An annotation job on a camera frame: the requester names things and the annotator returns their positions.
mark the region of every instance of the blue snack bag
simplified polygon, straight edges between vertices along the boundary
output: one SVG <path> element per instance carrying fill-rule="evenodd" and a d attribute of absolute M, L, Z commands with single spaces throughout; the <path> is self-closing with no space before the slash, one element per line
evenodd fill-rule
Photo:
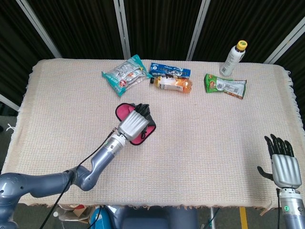
<path fill-rule="evenodd" d="M 141 82 L 144 77 L 152 78 L 138 55 L 134 55 L 108 73 L 102 72 L 102 76 L 107 79 L 119 97 L 132 85 Z"/>
<path fill-rule="evenodd" d="M 152 63 L 149 73 L 154 77 L 167 76 L 172 78 L 189 79 L 191 75 L 191 70 L 172 67 L 159 63 Z"/>

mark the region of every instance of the black cable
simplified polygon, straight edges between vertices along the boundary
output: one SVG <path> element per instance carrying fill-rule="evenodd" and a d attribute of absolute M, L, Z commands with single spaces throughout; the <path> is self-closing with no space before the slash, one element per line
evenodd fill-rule
<path fill-rule="evenodd" d="M 96 223 L 96 221 L 99 219 L 101 210 L 102 210 L 102 207 L 100 206 L 100 210 L 99 210 L 99 213 L 97 214 L 97 217 L 96 217 L 95 221 L 87 229 L 90 229 Z"/>
<path fill-rule="evenodd" d="M 80 163 L 78 164 L 78 166 L 76 167 L 76 170 L 82 165 L 82 163 L 84 163 L 84 162 L 85 162 L 86 160 L 88 160 L 93 154 L 95 154 L 95 153 L 102 147 L 102 145 L 105 144 L 105 142 L 106 142 L 107 139 L 113 134 L 113 132 L 114 132 L 114 130 L 112 130 L 112 131 L 108 134 L 108 136 L 107 136 L 106 139 L 103 141 L 103 143 L 102 143 L 102 144 L 101 144 L 92 154 L 90 154 L 89 156 L 87 156 L 82 162 L 80 162 Z M 68 182 L 67 182 L 65 188 L 64 188 L 63 191 L 61 192 L 60 196 L 57 198 L 57 200 L 56 200 L 56 202 L 54 203 L 53 207 L 52 207 L 51 210 L 49 211 L 47 217 L 44 219 L 42 225 L 40 226 L 40 229 L 43 229 L 44 225 L 47 223 L 47 221 L 48 221 L 50 215 L 52 214 L 52 212 L 53 212 L 54 209 L 56 208 L 56 206 L 57 206 L 59 200 L 61 199 L 62 195 L 63 195 L 63 194 L 65 193 L 65 191 L 67 190 L 68 185 L 71 184 L 73 178 L 74 178 L 73 176 L 71 176 L 71 177 L 69 178 L 69 180 L 68 180 Z"/>
<path fill-rule="evenodd" d="M 206 229 L 206 227 L 207 227 L 208 225 L 210 225 L 210 223 L 213 221 L 213 219 L 215 218 L 215 216 L 217 215 L 217 213 L 218 213 L 219 210 L 220 210 L 220 208 L 218 208 L 218 209 L 216 210 L 216 212 L 214 213 L 213 218 L 212 218 L 211 220 L 208 220 L 208 221 L 207 221 L 207 223 L 205 224 L 205 226 L 203 227 L 203 229 Z"/>
<path fill-rule="evenodd" d="M 280 189 L 276 189 L 276 193 L 277 193 L 277 229 L 280 229 L 280 216 L 281 216 L 281 212 L 280 212 Z"/>

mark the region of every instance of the black curtain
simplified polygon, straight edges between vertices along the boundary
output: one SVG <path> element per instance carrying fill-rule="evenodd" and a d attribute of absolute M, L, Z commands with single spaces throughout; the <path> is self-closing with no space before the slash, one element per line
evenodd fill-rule
<path fill-rule="evenodd" d="M 124 0 L 131 54 L 186 59 L 201 0 Z"/>
<path fill-rule="evenodd" d="M 123 59 L 113 0 L 28 0 L 64 58 Z"/>
<path fill-rule="evenodd" d="M 224 62 L 239 40 L 243 62 L 263 63 L 305 16 L 305 1 L 211 0 L 194 61 Z"/>
<path fill-rule="evenodd" d="M 54 57 L 16 1 L 1 1 L 0 26 L 0 94 L 20 105 L 32 67 Z"/>
<path fill-rule="evenodd" d="M 305 121 L 305 34 L 303 34 L 275 64 L 290 71 L 300 114 Z"/>

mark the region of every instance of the beige tablecloth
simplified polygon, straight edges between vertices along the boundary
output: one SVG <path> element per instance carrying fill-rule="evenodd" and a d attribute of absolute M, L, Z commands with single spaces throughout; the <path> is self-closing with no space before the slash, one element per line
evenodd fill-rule
<path fill-rule="evenodd" d="M 190 94 L 161 90 L 145 80 L 119 98 L 101 71 L 121 60 L 39 62 L 30 75 L 3 172 L 42 175 L 76 166 L 119 124 L 120 103 L 148 103 L 156 131 L 140 146 L 128 144 L 89 192 L 76 186 L 60 203 L 187 206 L 277 206 L 264 135 L 289 140 L 305 176 L 304 131 L 286 71 L 240 63 L 232 78 L 247 79 L 243 100 L 207 94 L 204 75 L 220 63 L 154 61 L 191 69 Z M 151 61 L 143 63 L 149 68 Z M 91 168 L 90 161 L 84 164 Z M 26 204 L 53 204 L 57 196 Z"/>

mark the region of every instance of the metal robot arm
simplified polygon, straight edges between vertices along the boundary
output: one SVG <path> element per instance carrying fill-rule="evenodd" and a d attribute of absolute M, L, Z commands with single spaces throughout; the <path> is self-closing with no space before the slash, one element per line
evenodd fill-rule
<path fill-rule="evenodd" d="M 62 173 L 30 176 L 19 173 L 6 173 L 0 175 L 0 229 L 17 229 L 18 225 L 13 221 L 13 213 L 20 198 L 30 193 L 33 197 L 41 198 L 61 193 L 66 185 L 67 191 L 72 184 L 77 185 L 83 191 L 91 190 L 106 166 L 115 155 L 123 149 L 125 141 L 134 140 L 149 121 L 145 118 L 149 115 L 143 109 L 136 107 L 118 126 L 108 141 L 98 150 L 91 159 L 92 169 L 89 171 L 83 166 L 75 167 Z"/>
<path fill-rule="evenodd" d="M 299 163 L 294 156 L 292 146 L 271 135 L 273 141 L 265 136 L 272 161 L 272 173 L 268 174 L 258 166 L 259 173 L 280 188 L 279 198 L 287 229 L 305 229 L 305 209 L 300 192 L 301 186 Z"/>

